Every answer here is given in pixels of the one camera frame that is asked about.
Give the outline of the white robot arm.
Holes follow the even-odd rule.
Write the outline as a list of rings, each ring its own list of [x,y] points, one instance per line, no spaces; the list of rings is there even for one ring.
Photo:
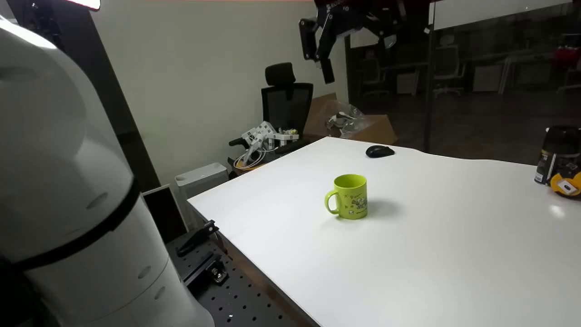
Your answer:
[[[104,103],[46,36],[0,21],[0,254],[59,327],[215,327]]]

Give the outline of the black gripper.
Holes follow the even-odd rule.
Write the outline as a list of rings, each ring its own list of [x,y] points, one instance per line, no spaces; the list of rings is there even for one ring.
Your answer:
[[[331,50],[340,36],[369,28],[377,36],[387,32],[389,0],[315,0],[317,16],[299,21],[306,59],[318,61],[324,79],[335,81]]]

